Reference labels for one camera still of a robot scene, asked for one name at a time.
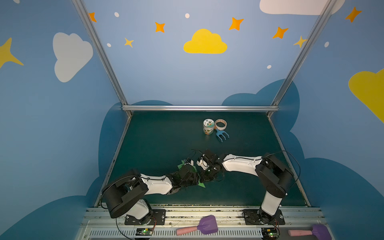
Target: yellow cloud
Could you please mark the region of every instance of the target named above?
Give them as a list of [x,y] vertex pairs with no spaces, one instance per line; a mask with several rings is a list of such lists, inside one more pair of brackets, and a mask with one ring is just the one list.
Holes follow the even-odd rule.
[[356,73],[348,84],[351,92],[384,122],[384,69]]
[[227,45],[221,41],[217,33],[211,33],[207,29],[200,29],[193,34],[192,40],[184,44],[187,53],[223,53]]

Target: blue wall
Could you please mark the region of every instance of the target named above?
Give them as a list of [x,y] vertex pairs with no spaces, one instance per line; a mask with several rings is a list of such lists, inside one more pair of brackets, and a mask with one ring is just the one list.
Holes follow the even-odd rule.
[[23,64],[0,68],[0,239],[73,239],[127,116],[95,50],[70,81],[55,74],[56,33],[90,42],[70,0],[2,1],[0,22]]
[[[318,17],[305,12],[268,14],[260,9],[260,1],[253,0],[85,3],[94,13],[93,24],[129,104],[157,100],[172,105],[224,105],[231,98],[236,104],[270,105],[266,99],[273,99],[277,90],[266,99],[252,95],[286,77],[300,51],[294,44],[300,36],[307,37]],[[312,8],[321,11],[322,7]],[[244,19],[239,31],[229,30],[233,17]],[[165,23],[164,33],[156,32],[155,22]],[[278,27],[288,28],[282,39],[272,38]],[[219,34],[227,50],[185,52],[184,44],[202,28]],[[125,45],[125,39],[133,40],[132,47]]]
[[[354,7],[362,12],[351,22],[345,18]],[[322,208],[338,240],[367,239],[367,229],[384,235],[372,225],[384,214],[384,123],[348,85],[356,73],[384,68],[383,11],[380,0],[346,1],[272,115],[284,147],[301,164],[311,204]]]

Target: pink handle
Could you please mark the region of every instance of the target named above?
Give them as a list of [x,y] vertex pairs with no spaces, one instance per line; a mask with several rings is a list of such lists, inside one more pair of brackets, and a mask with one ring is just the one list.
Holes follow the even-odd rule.
[[176,235],[180,236],[189,232],[193,232],[197,230],[197,226],[194,227],[183,227],[176,230]]
[[288,234],[291,237],[312,235],[311,230],[288,230]]

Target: green table surface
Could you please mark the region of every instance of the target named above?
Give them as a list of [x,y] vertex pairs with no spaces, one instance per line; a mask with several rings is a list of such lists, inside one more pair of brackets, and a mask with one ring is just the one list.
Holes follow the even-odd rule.
[[[230,138],[220,142],[216,131],[204,134],[206,118],[226,120],[225,131]],[[191,149],[249,157],[281,150],[265,113],[134,112],[109,182],[132,168],[150,176],[175,172]],[[282,153],[276,156],[286,164]],[[206,182],[205,188],[190,186],[171,195],[146,195],[145,199],[151,204],[261,205],[265,191],[254,175],[226,172],[222,181]],[[305,206],[296,184],[281,204]]]

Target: black mounting plate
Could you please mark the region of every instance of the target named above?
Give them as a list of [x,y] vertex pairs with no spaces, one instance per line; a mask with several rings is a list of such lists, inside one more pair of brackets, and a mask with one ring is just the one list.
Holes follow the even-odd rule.
[[[153,209],[153,217],[156,218],[156,225],[164,225],[166,218],[166,211],[164,209]],[[148,225],[154,225],[155,220],[153,218],[149,222]],[[129,216],[128,214],[125,216],[124,225],[140,225],[139,220],[135,217]]]
[[[259,221],[257,221],[257,219],[255,219],[255,217],[257,216],[258,209],[244,209],[243,211],[247,213],[245,214],[245,218],[244,218],[246,225],[264,225],[264,224],[261,224]],[[280,209],[276,211],[275,219],[279,223],[279,225],[285,225],[285,220]]]

